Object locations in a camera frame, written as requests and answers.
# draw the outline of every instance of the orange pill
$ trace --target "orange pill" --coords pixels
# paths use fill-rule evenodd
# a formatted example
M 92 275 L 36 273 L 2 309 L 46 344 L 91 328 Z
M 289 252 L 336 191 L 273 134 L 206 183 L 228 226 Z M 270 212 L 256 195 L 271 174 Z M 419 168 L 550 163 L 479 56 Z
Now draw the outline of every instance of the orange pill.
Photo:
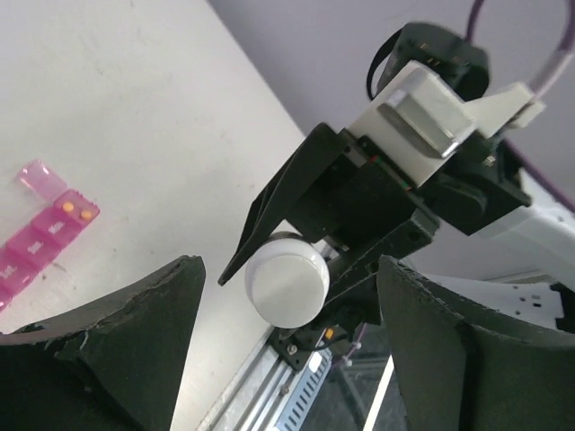
M 84 211 L 82 211 L 82 212 L 80 213 L 80 217 L 81 217 L 83 220 L 92 220 L 92 211 L 89 211 L 89 210 L 85 209 Z
M 64 202 L 62 209 L 67 213 L 71 213 L 72 211 L 74 211 L 74 204 L 72 202 Z

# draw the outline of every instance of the orange component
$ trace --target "orange component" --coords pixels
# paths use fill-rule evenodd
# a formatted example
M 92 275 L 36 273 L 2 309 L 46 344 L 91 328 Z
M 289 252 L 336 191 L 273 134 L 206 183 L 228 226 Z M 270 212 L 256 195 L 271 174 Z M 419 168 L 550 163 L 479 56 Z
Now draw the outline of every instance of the orange component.
M 92 217 L 93 217 L 92 211 L 88 211 L 87 209 L 85 209 L 80 213 L 80 218 L 82 218 L 83 220 L 92 220 Z
M 72 211 L 74 211 L 74 204 L 72 202 L 64 202 L 64 205 L 62 205 L 62 209 L 67 213 L 71 213 Z
M 334 333 L 333 328 L 328 328 L 327 330 L 325 330 L 325 335 L 324 335 L 324 336 L 325 336 L 326 339 L 332 339 L 333 333 Z

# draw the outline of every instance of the white cap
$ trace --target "white cap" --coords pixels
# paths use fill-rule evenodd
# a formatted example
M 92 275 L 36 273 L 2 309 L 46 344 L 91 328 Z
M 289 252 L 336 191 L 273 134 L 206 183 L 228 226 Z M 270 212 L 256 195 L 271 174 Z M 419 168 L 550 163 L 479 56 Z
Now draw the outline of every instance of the white cap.
M 263 244 L 245 269 L 250 301 L 277 328 L 309 323 L 322 310 L 329 287 L 330 273 L 322 255 L 295 238 Z

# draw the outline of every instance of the bolt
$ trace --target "bolt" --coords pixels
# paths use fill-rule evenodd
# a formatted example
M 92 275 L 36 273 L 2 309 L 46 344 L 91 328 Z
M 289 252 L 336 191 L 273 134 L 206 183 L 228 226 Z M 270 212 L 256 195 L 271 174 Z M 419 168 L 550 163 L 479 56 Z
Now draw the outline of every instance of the bolt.
M 488 155 L 487 158 L 483 161 L 485 166 L 489 166 L 490 168 L 497 162 L 497 159 L 494 155 Z

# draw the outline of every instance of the black cable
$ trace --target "black cable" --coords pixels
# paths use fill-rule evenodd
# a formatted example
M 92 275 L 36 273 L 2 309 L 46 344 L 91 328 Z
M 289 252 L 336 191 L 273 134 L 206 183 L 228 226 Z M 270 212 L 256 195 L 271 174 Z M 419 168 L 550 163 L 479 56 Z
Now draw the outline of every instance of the black cable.
M 371 101 L 374 100 L 374 98 L 375 98 L 375 95 L 373 92 L 373 80 L 374 80 L 374 75 L 376 74 L 376 70 L 384 62 L 384 60 L 389 57 L 389 55 L 394 50 L 395 44 L 397 43 L 397 40 L 399 40 L 399 36 L 402 34 L 402 30 L 396 31 L 394 33 L 394 35 L 391 38 L 389 38 L 381 46 L 380 49 L 377 50 L 376 55 L 374 56 L 374 59 L 372 60 L 371 65 L 369 66 L 369 70 L 367 71 L 366 87 L 367 87 L 367 97 Z

